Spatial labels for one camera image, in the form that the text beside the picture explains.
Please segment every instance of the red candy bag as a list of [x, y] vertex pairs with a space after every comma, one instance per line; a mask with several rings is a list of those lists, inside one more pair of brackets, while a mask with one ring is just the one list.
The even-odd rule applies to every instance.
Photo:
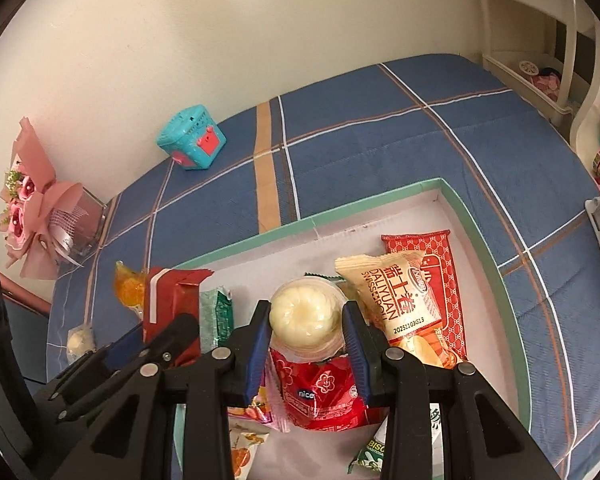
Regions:
[[[144, 290], [142, 332], [145, 343], [153, 340], [178, 314], [193, 314], [200, 319], [200, 283], [212, 270], [177, 270], [154, 267], [149, 271]], [[175, 361], [190, 364], [200, 356], [200, 338]]]
[[460, 291], [449, 246], [449, 233], [450, 231], [446, 230], [420, 235], [382, 235], [382, 241], [389, 253], [425, 251], [420, 270], [440, 309], [442, 335], [451, 349], [466, 360]]
[[348, 356], [323, 363], [293, 363], [271, 349], [289, 419], [306, 430], [343, 431], [382, 422], [382, 410], [367, 409]]

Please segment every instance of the clear plastic lid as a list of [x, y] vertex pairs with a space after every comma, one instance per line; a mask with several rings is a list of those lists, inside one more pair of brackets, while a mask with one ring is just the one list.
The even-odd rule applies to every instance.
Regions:
[[295, 363], [334, 356], [344, 346], [342, 307], [346, 302], [336, 285], [317, 276], [285, 283], [271, 297], [271, 347]]

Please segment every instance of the pink wrapping paper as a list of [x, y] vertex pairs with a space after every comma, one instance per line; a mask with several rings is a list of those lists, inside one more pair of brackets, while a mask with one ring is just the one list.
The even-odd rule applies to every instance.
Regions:
[[[54, 280], [58, 276], [60, 254], [55, 249], [54, 240], [48, 231], [49, 215], [52, 209], [71, 213], [82, 196], [82, 184], [58, 182], [56, 172], [45, 150], [40, 144], [28, 118], [20, 121], [20, 134], [13, 143], [11, 164], [16, 157], [20, 167], [33, 181], [35, 191], [22, 202], [22, 225], [24, 232], [18, 238], [7, 236], [7, 254], [10, 258], [7, 268], [24, 258], [20, 275], [35, 280]], [[11, 202], [9, 190], [5, 186], [0, 197]], [[0, 224], [0, 229], [8, 230], [8, 225]]]

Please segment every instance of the blue cube toy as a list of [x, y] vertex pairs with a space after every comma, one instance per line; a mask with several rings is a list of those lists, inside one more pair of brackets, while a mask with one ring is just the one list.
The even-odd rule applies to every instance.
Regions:
[[174, 115], [155, 140], [185, 170], [206, 170], [226, 144], [226, 137], [203, 105]]

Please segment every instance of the blue bedsheet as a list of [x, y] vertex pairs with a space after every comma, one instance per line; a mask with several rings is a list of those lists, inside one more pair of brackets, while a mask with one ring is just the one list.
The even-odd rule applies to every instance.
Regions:
[[528, 358], [531, 433], [563, 478], [600, 459], [600, 250], [584, 213], [596, 186], [552, 126], [468, 60], [428, 55], [362, 68], [223, 121], [207, 171], [165, 161], [112, 201], [104, 243], [58, 280], [47, 371], [66, 334], [98, 345], [137, 319], [114, 262], [172, 267], [360, 198], [442, 177], [498, 264]]

